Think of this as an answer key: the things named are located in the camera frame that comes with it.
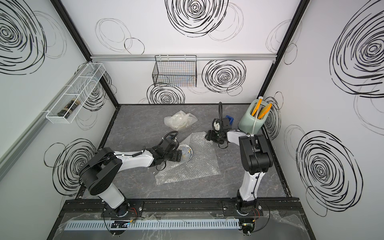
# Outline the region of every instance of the green container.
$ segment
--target green container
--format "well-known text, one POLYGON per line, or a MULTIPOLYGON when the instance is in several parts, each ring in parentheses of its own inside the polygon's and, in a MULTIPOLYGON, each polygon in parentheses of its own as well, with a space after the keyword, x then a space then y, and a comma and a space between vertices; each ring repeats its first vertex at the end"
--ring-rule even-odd
MULTIPOLYGON (((258 101, 259 101, 259 99, 255 99, 251 103, 251 105, 249 105, 247 111, 245 112, 243 118, 241 119, 241 121, 239 123, 239 129, 241 131, 246 132, 246 133, 256 134, 260 130, 262 125, 264 124, 265 120, 267 119, 270 111, 268 111, 267 114, 265 114, 262 119, 257 119, 256 114, 255 114, 255 117, 253 117, 251 115, 252 111, 255 109, 258 101)), ((260 107, 261 106, 265 107, 266 105, 268 105, 268 103, 265 101, 262 101, 260 104, 260 107)))

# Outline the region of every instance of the bottle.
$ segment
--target bottle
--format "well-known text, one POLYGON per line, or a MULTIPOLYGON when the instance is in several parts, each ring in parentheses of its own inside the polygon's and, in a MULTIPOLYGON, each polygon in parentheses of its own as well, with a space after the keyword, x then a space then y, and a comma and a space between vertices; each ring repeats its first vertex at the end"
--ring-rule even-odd
POLYGON ((57 115, 67 119, 78 105, 80 105, 80 101, 76 98, 73 98, 57 115))

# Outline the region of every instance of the plastic bag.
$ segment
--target plastic bag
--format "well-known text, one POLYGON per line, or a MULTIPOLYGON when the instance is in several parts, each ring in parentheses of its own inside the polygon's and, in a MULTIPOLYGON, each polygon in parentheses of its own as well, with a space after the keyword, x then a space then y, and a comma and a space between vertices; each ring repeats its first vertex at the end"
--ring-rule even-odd
POLYGON ((185 129, 195 122, 197 122, 197 118, 194 115, 190 113, 185 114, 183 111, 179 111, 171 117, 164 118, 164 124, 176 131, 185 129))

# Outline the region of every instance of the gray marble table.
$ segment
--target gray marble table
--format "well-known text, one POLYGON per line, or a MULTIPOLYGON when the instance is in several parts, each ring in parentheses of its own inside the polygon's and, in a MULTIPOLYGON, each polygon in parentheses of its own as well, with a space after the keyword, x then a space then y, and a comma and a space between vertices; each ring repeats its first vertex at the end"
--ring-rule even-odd
MULTIPOLYGON (((248 105, 223 105, 223 116, 235 118, 233 128, 237 128, 248 105)), ((191 127, 179 131, 177 136, 181 142, 193 132, 207 132, 212 129, 212 121, 218 118, 217 105, 123 105, 117 115, 106 147, 114 151, 137 151, 143 146, 152 147, 171 128, 164 125, 164 117, 172 116, 178 111, 195 115, 198 121, 191 127)), ((138 167, 121 171, 113 183, 127 198, 209 198, 235 197, 240 188, 244 168, 240 160, 239 147, 233 143, 226 149, 220 149, 217 144, 215 153, 218 158, 220 175, 198 179, 156 185, 155 167, 138 167)), ((258 197, 285 197, 275 166, 269 168, 263 177, 258 197)), ((84 193, 83 198, 97 198, 84 193)))

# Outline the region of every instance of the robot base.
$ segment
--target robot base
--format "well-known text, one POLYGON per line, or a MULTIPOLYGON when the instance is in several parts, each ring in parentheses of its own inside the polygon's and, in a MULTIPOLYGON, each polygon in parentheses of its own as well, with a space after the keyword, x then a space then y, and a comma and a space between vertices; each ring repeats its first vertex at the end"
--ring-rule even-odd
POLYGON ((264 216, 263 214, 263 208, 259 204, 258 200, 252 200, 252 201, 244 201, 240 195, 240 191, 237 190, 237 211, 240 214, 248 214, 252 209, 257 209, 259 211, 260 216, 264 216))
POLYGON ((126 199, 119 207, 116 209, 111 208, 108 204, 104 206, 104 217, 118 218, 136 218, 141 217, 142 207, 144 202, 139 200, 126 199))

